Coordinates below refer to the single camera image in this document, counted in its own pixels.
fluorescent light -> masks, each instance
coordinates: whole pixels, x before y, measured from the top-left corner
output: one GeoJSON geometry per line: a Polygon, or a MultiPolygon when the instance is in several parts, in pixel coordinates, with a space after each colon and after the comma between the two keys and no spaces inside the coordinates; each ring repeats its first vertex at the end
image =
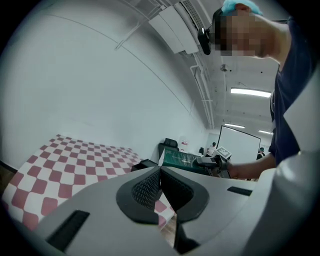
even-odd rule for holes
{"type": "Polygon", "coordinates": [[[244,126],[241,125],[235,125],[235,124],[230,124],[230,123],[225,123],[225,126],[232,126],[232,127],[237,127],[237,128],[245,128],[244,126]]]}
{"type": "Polygon", "coordinates": [[[262,90],[251,90],[251,89],[241,89],[241,88],[231,88],[232,94],[245,94],[245,95],[254,95],[260,97],[269,98],[271,96],[271,92],[262,91],[262,90]]]}
{"type": "Polygon", "coordinates": [[[273,132],[269,132],[269,131],[265,131],[265,130],[259,130],[259,133],[263,133],[263,134],[270,134],[273,135],[273,132]]]}

checkered tablecloth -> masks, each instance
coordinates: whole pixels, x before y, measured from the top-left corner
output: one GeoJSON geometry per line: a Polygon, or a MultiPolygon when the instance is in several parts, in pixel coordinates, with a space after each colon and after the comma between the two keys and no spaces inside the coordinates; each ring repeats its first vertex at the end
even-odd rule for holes
{"type": "MultiPolygon", "coordinates": [[[[131,171],[140,162],[130,148],[105,146],[57,135],[14,175],[2,202],[10,216],[34,230],[39,221],[83,188],[131,171]]],[[[162,194],[155,203],[162,228],[174,215],[162,194]]]]}

projector screen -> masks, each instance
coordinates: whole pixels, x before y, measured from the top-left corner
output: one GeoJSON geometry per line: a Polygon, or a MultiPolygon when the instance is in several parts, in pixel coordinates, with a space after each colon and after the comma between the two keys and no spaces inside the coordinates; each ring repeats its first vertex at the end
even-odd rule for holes
{"type": "Polygon", "coordinates": [[[224,147],[231,152],[231,163],[243,164],[257,160],[260,140],[253,135],[222,125],[216,148],[224,147]]]}

green board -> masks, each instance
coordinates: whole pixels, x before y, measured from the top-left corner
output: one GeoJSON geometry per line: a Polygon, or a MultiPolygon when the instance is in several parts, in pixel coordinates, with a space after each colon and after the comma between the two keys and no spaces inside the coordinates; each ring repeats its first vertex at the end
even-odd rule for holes
{"type": "Polygon", "coordinates": [[[162,166],[176,167],[196,174],[209,175],[204,167],[198,166],[195,163],[195,160],[199,157],[198,155],[165,148],[162,166]]]}

navy blue shirt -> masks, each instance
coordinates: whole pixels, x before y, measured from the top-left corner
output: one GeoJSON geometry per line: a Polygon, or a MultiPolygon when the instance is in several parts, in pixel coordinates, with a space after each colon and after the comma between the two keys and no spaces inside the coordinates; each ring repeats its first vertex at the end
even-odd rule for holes
{"type": "Polygon", "coordinates": [[[275,157],[276,165],[300,150],[284,113],[306,87],[315,67],[312,51],[299,26],[292,18],[287,24],[291,33],[291,47],[282,70],[277,71],[275,77],[274,105],[271,113],[275,130],[269,152],[275,157]]]}

